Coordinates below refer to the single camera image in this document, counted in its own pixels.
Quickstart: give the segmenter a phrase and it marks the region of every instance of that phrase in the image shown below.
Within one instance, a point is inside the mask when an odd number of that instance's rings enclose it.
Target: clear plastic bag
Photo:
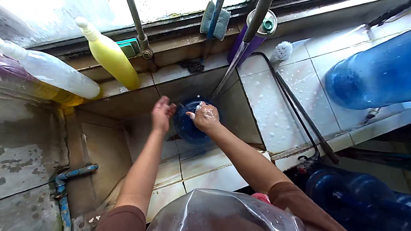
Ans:
[[[305,228],[298,217],[249,195],[195,189],[162,208],[147,230],[302,231]]]

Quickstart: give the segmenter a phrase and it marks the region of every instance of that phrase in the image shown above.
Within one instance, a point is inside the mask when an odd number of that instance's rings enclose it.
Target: spray can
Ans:
[[[248,25],[251,22],[251,19],[254,16],[255,9],[252,10],[248,16],[247,16],[247,23],[244,25],[242,28],[240,34],[237,36],[237,39],[233,45],[233,47],[230,50],[230,53],[227,57],[227,61],[231,63],[234,59],[234,55],[236,54],[238,48],[240,47],[240,44],[242,42],[242,38],[244,37],[245,31],[248,28]],[[275,30],[277,29],[277,17],[275,14],[268,10],[266,16],[264,17],[263,23],[261,24],[260,28],[258,29],[256,35],[254,36],[253,40],[250,42],[248,45],[247,49],[245,50],[243,56],[240,58],[238,61],[237,65],[241,65],[247,58],[250,56],[251,53],[253,53],[257,47],[263,43],[264,40],[266,40],[269,36],[274,34]]]

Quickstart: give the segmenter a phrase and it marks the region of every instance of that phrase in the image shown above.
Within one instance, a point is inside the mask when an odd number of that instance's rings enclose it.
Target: blue plastic bowl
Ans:
[[[177,130],[179,137],[191,144],[210,143],[211,139],[204,132],[200,131],[193,123],[193,120],[185,113],[190,111],[195,113],[197,105],[201,101],[208,104],[208,99],[196,97],[188,99],[177,107],[174,115],[174,127]]]

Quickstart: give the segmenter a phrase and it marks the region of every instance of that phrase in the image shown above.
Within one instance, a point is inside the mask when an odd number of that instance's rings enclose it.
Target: yellow dish soap bottle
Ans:
[[[76,24],[88,40],[96,61],[127,89],[137,89],[140,86],[139,75],[121,48],[113,40],[102,35],[85,18],[77,17]]]

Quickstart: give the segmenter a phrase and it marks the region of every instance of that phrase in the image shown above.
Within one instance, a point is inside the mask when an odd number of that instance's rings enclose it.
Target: window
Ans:
[[[225,0],[223,7],[248,0]],[[208,0],[136,0],[144,24],[198,13]],[[83,16],[101,32],[132,26],[126,0],[0,0],[0,37],[29,48],[81,37]]]

